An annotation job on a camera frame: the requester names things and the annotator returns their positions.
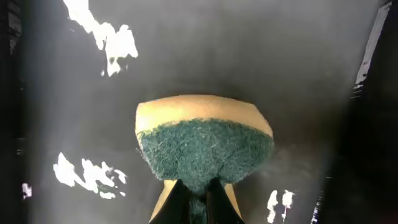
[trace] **white paint splatter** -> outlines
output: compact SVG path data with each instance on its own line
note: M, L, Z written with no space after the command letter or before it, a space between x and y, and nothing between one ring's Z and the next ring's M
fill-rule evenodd
M119 174L119 180L120 180L122 183L126 184L126 177L127 177L127 176L126 176L123 172L121 172L120 170L114 170L114 172L117 173L117 174Z
M269 200L268 200L268 204L267 204L267 208L269 210L269 215L267 217L267 221L269 223L273 223L274 218L276 216L275 206L278 204L278 200L276 198L277 195L278 195L278 191L274 190L274 191L272 191L271 195L269 196Z
M107 192L107 193L99 192L99 196L101 198L105 198L105 199L112 199L112 198L116 197L116 195L114 193L111 193L111 192Z
M29 184L23 183L22 184L22 192L23 192L23 199L32 196L32 187L29 187Z
M128 55L134 58L138 57L135 40L129 26L123 24L119 31L115 32L111 24L107 22L99 24L95 20L89 10L88 0L63 1L68 8L69 19L79 23L88 34L90 32L94 34L98 49L103 50L105 44L109 77L121 70L118 58L126 58Z
M285 223L287 209L292 208L293 195L294 195L293 192L289 192L288 190L285 190L285 193L282 196L282 205L284 205L284 207L285 207L285 212L282 214L282 218L284 219L283 223Z
M379 8L377 12L376 19L373 24L372 31L369 36L368 43L366 44L365 54L362 60L362 64L358 70L358 74L356 75L356 81L354 86L354 91L359 90L363 86L363 81L366 79L366 75L368 74L369 68L372 62L372 56L376 49L377 42L380 38L380 34L388 16L388 12L390 10L391 1L387 4L383 5Z
M114 182L106 175L107 172L111 172L113 168L106 165L105 162L101 163L101 167L94 166L93 163L88 159L82 159L81 164L84 169L84 181L75 173L75 166L71 164L61 152L58 156L58 163L53 165L56 178L61 183L66 184L70 187L75 186L76 182L89 191L92 191L96 194L98 194L99 192L99 196L102 198L114 198L112 196L114 195L113 193L100 192L97 184L97 181L100 181L103 185L114 187Z
M316 224L318 223L318 212L319 212L319 206L321 203L317 202L317 205L313 209L313 214L312 214L312 219L311 219L311 224Z

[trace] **white stain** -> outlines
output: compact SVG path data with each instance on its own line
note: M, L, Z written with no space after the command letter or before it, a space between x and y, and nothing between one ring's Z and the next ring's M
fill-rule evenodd
M312 214L312 219L311 219L311 224L316 224L318 223L318 212L319 212L319 206L321 203L317 202L317 205L313 209L313 214Z
M117 173L117 174L119 174L119 180L120 180L122 183L126 184L126 177L127 177L127 176L126 176L123 172L121 172L120 170L114 170L114 172Z
M293 192L289 192L288 190L285 190L285 193L282 196L282 205L284 205L284 207L285 207L285 212L282 214L282 218L284 219L283 223L285 223L287 209L292 208L293 195L294 195Z
M81 179L75 173L75 166L70 163L67 158L62 154L62 152L58 156L58 163L53 165L53 169L55 172L56 178L59 182L66 184L70 187L75 186L75 182L85 189L92 191L96 194L99 192L99 196L106 199L114 198L113 193L104 193L100 192L98 189L97 181L101 182L103 185L107 185L109 187L114 187L115 184L111 178L109 178L106 174L107 172L111 172L113 168L106 165L105 162L101 163L101 167L94 166L93 163L89 159L82 159L81 164L83 166L83 179Z
M119 31L107 22L99 24L89 10L88 0L63 0L69 11L69 19L79 23L89 34L92 32L98 49L103 50L105 45L108 76L119 73L121 70L118 58L128 55L136 58L138 51L129 26L123 24Z
M23 198L31 197L32 196L32 187L29 187L29 184L23 183L22 184L22 192L23 192Z
M273 223L274 219L275 219L275 206L278 204L278 200L276 198L276 196L278 195L278 191L274 190L272 191L271 195L269 196L269 200L268 200L268 204L267 204L267 208L269 210L269 215L267 217L267 221L269 223Z
M374 21L373 28L370 33L368 43L366 44L365 54L364 54L364 57L362 60L362 64L358 70L358 74L356 75L356 82L355 82L354 90L358 90L360 87L363 86L363 84L361 84L361 83L366 79L366 75L368 74L368 71L369 71L369 68L370 68L371 62L372 62L372 56L376 49L377 42L379 41L379 37L380 37L381 31L382 31L384 22L387 19L387 15L390 10L391 4L392 4L391 1L389 1L389 3L380 7L377 12L376 20Z
M114 193L111 193L111 192L107 192L107 193L99 192L99 196L101 198L105 198L105 199L112 199L112 198L116 197L116 195Z

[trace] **green scouring pad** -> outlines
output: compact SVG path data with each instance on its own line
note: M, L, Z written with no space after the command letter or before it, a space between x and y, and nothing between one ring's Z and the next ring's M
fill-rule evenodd
M176 96L140 104L136 134L156 177L181 179L199 197L215 177L224 184L239 182L274 148L271 128L255 106L216 96ZM194 198L190 206L191 223L206 223L205 205Z

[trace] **dark surface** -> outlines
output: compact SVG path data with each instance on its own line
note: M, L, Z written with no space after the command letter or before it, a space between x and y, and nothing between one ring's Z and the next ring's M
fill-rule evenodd
M389 11L363 93L353 100L321 223L398 223L398 4Z
M285 222L310 223L377 7L376 0L90 1L98 21L127 24L136 39L138 58L109 78L100 76L105 53L67 19L62 1L27 2L30 222L147 223L161 183L136 150L136 106L206 93L254 103L274 129L276 155L236 186L244 221L265 223L271 192L281 202L287 189L295 197ZM52 169L60 152L73 164L89 158L123 170L126 198L61 184Z
M2 174L0 192L0 217L4 220L19 221L21 217L21 186L19 185L19 171L17 156L14 151L16 145L13 141L17 135L18 117L13 113L17 100L17 76L12 76L12 63L10 56L9 16L7 1L0 1L0 169L6 170Z

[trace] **sponge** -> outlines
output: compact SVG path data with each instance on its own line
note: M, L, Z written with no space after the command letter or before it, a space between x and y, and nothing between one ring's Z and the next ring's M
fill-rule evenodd
M197 196L190 202L191 223L197 224L206 222L199 198L211 179L237 183L274 148L272 130L254 105L217 96L185 95L141 103L136 134L156 177L181 179Z

